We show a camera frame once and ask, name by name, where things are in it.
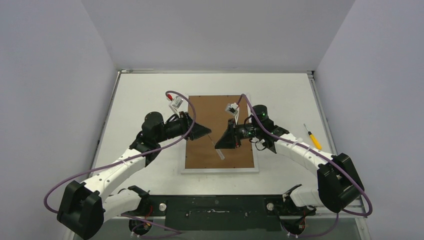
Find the white picture frame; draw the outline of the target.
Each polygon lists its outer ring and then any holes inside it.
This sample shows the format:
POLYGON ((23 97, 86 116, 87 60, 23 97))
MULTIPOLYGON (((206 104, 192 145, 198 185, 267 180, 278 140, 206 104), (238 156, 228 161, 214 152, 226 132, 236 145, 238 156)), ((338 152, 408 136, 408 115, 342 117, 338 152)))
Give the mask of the white picture frame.
POLYGON ((224 160, 215 151, 210 136, 215 144, 222 137, 228 126, 228 120, 234 116, 227 113, 227 104, 236 103, 239 95, 189 95, 196 111, 196 122, 211 129, 211 133, 197 140, 187 141, 180 171, 183 175, 194 174, 244 174, 258 173, 259 163, 255 145, 249 140, 241 141, 236 149, 221 149, 224 160))

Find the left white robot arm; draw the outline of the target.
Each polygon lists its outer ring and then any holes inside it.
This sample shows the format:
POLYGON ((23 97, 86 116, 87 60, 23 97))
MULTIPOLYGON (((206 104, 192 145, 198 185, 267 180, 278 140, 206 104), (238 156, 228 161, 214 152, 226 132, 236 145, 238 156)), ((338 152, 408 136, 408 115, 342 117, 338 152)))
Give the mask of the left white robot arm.
POLYGON ((163 149, 161 143, 179 137, 196 140, 211 129, 196 123, 187 112, 164 121, 161 113, 148 113, 133 143, 112 163, 99 168, 92 177, 73 180, 64 190, 56 219, 84 240, 92 238, 103 223, 122 213, 144 215, 149 210, 148 193, 137 186, 112 192, 136 172, 147 167, 163 149))

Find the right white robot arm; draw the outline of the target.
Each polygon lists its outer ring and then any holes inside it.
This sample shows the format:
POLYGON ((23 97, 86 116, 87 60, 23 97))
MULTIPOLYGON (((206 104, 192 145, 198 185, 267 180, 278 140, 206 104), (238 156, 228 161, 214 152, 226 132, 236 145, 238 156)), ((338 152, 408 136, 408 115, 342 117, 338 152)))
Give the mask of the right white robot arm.
POLYGON ((315 206, 324 206, 333 213, 339 213, 364 192, 348 155, 324 152, 295 137, 274 124, 265 105, 255 105, 254 113, 239 124, 239 109, 235 102, 225 108, 233 117, 228 120, 215 149, 236 149, 241 147, 243 140, 249 140, 259 151, 269 150, 287 157, 317 178, 317 187, 297 184, 283 193, 282 207, 286 213, 294 215, 302 208, 315 206))

